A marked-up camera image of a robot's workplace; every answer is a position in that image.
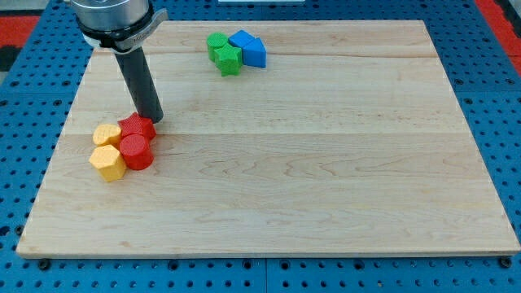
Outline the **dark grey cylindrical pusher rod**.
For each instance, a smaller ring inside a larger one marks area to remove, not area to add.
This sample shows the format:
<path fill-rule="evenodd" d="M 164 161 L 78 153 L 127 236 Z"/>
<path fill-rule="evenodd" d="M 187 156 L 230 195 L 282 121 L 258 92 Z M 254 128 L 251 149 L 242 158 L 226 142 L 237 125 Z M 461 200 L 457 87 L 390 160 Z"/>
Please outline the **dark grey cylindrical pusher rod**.
<path fill-rule="evenodd" d="M 116 55 L 116 61 L 128 87 L 136 112 L 153 124 L 160 122 L 163 109 L 142 47 Z"/>

